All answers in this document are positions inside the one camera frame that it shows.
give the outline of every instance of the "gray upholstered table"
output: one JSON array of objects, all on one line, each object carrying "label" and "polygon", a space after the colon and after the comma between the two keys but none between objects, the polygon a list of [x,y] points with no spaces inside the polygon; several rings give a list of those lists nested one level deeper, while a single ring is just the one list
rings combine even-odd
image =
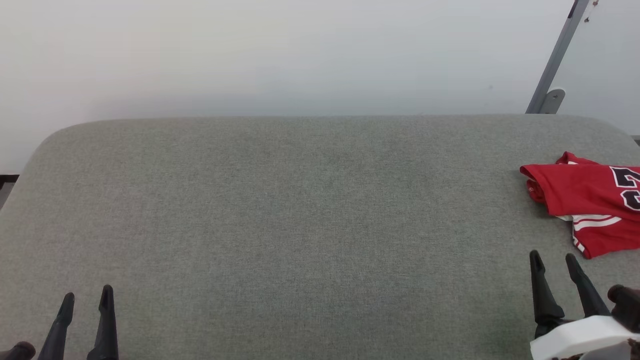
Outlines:
[{"label": "gray upholstered table", "polygon": [[[563,151],[640,164],[559,115],[118,120],[64,129],[0,211],[0,348],[42,346],[76,294],[67,359],[115,289],[121,359],[527,359],[528,253],[556,300],[570,228],[518,173]],[[639,251],[582,267],[640,287]]]}]

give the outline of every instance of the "white stripe trim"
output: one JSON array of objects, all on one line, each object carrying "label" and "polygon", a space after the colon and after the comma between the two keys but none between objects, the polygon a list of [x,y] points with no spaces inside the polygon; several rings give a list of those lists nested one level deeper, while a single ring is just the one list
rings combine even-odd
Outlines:
[{"label": "white stripe trim", "polygon": [[616,222],[619,222],[620,220],[622,220],[619,217],[612,217],[608,220],[604,220],[604,221],[581,221],[581,222],[574,222],[573,223],[573,230],[574,231],[580,231],[581,229],[584,229],[585,227],[602,227],[602,226],[609,226],[609,225],[613,225]]},{"label": "white stripe trim", "polygon": [[578,222],[578,221],[582,221],[582,220],[604,220],[606,218],[610,218],[613,215],[574,215],[573,219],[574,221]]},{"label": "white stripe trim", "polygon": [[584,252],[584,245],[581,244],[575,236],[573,237],[573,244],[578,248],[578,250],[580,250],[580,252]]}]

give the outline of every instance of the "black plastic part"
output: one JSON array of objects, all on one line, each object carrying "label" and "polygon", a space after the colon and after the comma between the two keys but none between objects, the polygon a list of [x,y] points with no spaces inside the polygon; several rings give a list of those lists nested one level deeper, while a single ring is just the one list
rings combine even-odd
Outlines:
[{"label": "black plastic part", "polygon": [[56,319],[53,320],[49,335],[44,341],[38,360],[62,360],[65,356],[65,343],[67,342],[67,327],[71,324],[74,314],[75,296],[68,293],[62,300]]},{"label": "black plastic part", "polygon": [[564,259],[566,260],[566,267],[569,269],[569,276],[571,276],[571,280],[578,288],[584,317],[588,318],[593,315],[611,316],[607,305],[598,294],[589,277],[582,271],[575,256],[567,254]]},{"label": "black plastic part", "polygon": [[614,285],[607,297],[616,304],[611,316],[629,331],[640,333],[640,291]]},{"label": "black plastic part", "polygon": [[32,344],[21,341],[9,350],[0,352],[0,360],[31,360],[36,354],[36,349]]},{"label": "black plastic part", "polygon": [[536,324],[535,338],[539,338],[556,327],[566,323],[563,320],[564,311],[556,304],[554,296],[545,278],[545,265],[542,263],[538,251],[529,253],[531,265],[531,290],[533,292],[533,312]]},{"label": "black plastic part", "polygon": [[0,190],[5,183],[15,183],[18,181],[18,175],[0,175]]},{"label": "black plastic part", "polygon": [[95,347],[89,351],[87,360],[118,360],[118,334],[116,312],[113,306],[113,288],[105,285],[100,298],[100,323],[95,336]]}]

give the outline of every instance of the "white wall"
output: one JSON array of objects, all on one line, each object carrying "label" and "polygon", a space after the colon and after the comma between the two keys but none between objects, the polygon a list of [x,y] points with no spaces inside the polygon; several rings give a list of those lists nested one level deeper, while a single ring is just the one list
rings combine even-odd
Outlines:
[{"label": "white wall", "polygon": [[57,129],[523,113],[572,0],[0,0],[0,174]]},{"label": "white wall", "polygon": [[638,19],[638,0],[589,4],[551,85],[566,91],[558,114],[596,117],[640,135]]}]

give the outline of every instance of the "red jersey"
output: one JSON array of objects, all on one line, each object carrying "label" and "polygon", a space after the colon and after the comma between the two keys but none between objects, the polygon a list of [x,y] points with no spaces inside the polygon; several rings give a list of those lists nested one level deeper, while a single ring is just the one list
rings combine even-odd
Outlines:
[{"label": "red jersey", "polygon": [[586,258],[640,248],[640,167],[600,165],[566,152],[555,165],[520,172],[530,178],[533,200],[573,222],[573,243]]}]

